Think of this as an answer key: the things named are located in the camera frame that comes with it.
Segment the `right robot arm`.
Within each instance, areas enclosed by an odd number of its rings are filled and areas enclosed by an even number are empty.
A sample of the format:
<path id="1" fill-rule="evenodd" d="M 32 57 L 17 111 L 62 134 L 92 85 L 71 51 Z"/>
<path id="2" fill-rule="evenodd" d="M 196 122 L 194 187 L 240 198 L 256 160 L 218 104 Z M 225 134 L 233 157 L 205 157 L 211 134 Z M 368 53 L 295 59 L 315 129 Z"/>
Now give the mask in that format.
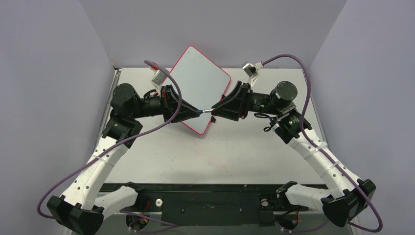
<path id="1" fill-rule="evenodd" d="M 321 211 L 331 223 L 343 227 L 368 206 L 375 184 L 359 178 L 332 155 L 310 123 L 301 118 L 294 104 L 297 94 L 296 86 L 288 81 L 279 82 L 269 94 L 255 93 L 248 83 L 238 81 L 228 96 L 213 105 L 211 113 L 234 121 L 246 118 L 249 112 L 268 118 L 265 131 L 274 131 L 297 151 L 326 185 L 320 189 L 290 181 L 276 191 L 277 205 Z"/>

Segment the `pink framed whiteboard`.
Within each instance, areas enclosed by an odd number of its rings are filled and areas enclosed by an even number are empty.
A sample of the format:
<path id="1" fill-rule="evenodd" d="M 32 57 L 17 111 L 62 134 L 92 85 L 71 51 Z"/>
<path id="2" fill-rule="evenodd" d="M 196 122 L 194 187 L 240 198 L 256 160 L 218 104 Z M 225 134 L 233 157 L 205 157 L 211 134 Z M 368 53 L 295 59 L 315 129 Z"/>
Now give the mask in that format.
<path id="1" fill-rule="evenodd" d="M 231 83 L 231 76 L 194 46 L 186 48 L 170 74 L 183 100 L 199 110 L 210 109 L 220 101 Z"/>

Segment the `black table front rail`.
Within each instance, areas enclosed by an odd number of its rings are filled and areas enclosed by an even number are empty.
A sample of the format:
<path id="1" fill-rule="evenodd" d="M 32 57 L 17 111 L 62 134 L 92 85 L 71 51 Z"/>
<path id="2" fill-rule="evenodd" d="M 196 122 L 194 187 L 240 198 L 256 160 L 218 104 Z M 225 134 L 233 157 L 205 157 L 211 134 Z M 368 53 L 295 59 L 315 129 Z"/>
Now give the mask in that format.
<path id="1" fill-rule="evenodd" d="M 139 190 L 129 212 L 147 209 L 180 226 L 272 226 L 277 212 L 307 211 L 277 199 L 280 184 L 134 184 Z"/>

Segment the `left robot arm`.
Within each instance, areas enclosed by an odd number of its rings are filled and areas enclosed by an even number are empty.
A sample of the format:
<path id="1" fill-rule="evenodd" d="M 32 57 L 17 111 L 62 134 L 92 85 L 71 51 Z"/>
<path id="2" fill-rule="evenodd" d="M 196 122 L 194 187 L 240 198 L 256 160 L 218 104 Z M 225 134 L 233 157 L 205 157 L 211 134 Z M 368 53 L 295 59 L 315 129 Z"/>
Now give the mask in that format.
<path id="1" fill-rule="evenodd" d="M 124 208 L 135 211 L 144 208 L 146 197 L 140 193 L 142 188 L 132 182 L 98 197 L 110 172 L 132 147 L 134 136 L 141 132 L 139 118 L 161 115 L 165 122 L 175 123 L 197 118 L 201 113 L 180 100 L 171 85 L 163 86 L 156 95 L 142 98 L 132 85 L 123 83 L 113 90 L 110 105 L 110 119 L 86 168 L 60 196 L 52 196 L 47 202 L 52 217 L 80 235 L 97 233 L 106 218 Z"/>

